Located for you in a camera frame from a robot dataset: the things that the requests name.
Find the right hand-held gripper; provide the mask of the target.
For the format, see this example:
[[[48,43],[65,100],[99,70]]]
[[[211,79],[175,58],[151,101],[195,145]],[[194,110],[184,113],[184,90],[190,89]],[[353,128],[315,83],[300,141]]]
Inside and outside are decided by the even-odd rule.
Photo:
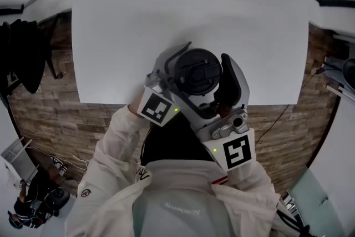
[[[219,107],[235,109],[221,118],[214,102],[195,104],[177,87],[169,86],[170,97],[198,131],[198,138],[213,160],[225,171],[255,160],[255,132],[247,123],[250,90],[238,64],[228,55],[221,55],[222,75],[215,92]]]

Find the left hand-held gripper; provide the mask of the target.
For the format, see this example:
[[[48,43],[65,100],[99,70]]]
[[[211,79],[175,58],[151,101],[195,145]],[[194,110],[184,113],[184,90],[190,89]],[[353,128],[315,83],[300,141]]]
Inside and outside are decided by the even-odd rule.
[[[192,42],[187,42],[164,50],[156,59],[155,73],[146,77],[138,114],[160,127],[179,112],[167,86],[184,81],[186,67],[181,57],[191,49],[191,44]]]

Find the black cup lid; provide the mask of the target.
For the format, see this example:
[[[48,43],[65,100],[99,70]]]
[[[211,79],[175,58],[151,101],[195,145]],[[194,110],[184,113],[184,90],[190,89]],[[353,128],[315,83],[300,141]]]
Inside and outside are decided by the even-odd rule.
[[[205,49],[191,49],[175,63],[177,89],[188,95],[205,95],[219,83],[222,66],[217,57]]]

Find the person's left forearm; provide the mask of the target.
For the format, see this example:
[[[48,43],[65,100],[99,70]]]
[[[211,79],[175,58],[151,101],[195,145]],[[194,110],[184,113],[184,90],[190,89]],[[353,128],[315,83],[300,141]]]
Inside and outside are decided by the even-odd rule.
[[[113,114],[103,139],[97,142],[88,170],[116,177],[131,174],[132,156],[140,140],[140,131],[148,126],[148,120],[138,114],[143,93],[143,90],[138,91],[130,104]]]

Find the person's right forearm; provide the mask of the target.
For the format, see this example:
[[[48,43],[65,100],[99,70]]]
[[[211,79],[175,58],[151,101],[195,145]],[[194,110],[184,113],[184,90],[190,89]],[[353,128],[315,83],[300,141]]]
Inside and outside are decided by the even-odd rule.
[[[256,160],[229,171],[228,177],[231,184],[239,190],[271,195],[277,201],[280,199],[271,178],[264,167]]]

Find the person's black trouser legs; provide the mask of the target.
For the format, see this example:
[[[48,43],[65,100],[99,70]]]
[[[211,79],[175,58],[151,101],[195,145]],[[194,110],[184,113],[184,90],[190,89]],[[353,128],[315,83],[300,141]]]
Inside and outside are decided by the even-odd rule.
[[[143,142],[141,165],[158,160],[202,160],[212,162],[213,158],[182,113],[178,113],[163,127],[154,123]]]

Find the person's torso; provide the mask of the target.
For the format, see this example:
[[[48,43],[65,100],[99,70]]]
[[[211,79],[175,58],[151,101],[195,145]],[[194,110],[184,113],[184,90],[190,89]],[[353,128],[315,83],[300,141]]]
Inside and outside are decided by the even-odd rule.
[[[66,237],[301,237],[280,199],[218,184],[213,162],[132,167],[119,177],[87,171]]]

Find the frosted glass panel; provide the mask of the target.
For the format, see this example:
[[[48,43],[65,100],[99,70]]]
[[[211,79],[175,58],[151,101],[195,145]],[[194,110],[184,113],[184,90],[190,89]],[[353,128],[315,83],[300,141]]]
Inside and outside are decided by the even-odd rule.
[[[288,190],[304,225],[316,237],[337,237],[342,231],[336,212],[312,172],[305,168],[302,175]]]

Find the black office chair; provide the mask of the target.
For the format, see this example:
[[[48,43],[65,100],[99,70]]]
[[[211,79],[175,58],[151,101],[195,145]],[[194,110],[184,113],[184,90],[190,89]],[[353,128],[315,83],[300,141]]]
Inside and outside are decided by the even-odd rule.
[[[52,62],[52,39],[58,20],[58,14],[47,33],[44,33],[36,21],[20,19],[12,24],[3,22],[0,26],[0,93],[9,91],[9,75],[15,75],[17,83],[34,94],[42,80],[47,65],[54,79],[63,78],[56,73]]]

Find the black white sneakers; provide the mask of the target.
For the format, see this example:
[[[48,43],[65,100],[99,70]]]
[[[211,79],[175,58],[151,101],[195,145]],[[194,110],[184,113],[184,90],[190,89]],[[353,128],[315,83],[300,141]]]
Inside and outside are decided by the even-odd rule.
[[[51,155],[50,158],[53,161],[54,166],[58,169],[59,175],[63,176],[67,172],[68,168],[58,157]]]

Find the black backpack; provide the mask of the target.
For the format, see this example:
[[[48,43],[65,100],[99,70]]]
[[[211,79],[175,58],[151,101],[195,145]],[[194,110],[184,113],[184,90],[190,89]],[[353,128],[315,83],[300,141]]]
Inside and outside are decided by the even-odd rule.
[[[37,229],[51,217],[58,217],[70,199],[69,190],[58,185],[43,169],[37,171],[28,188],[25,180],[21,180],[21,186],[14,213],[8,212],[10,225],[18,230]]]

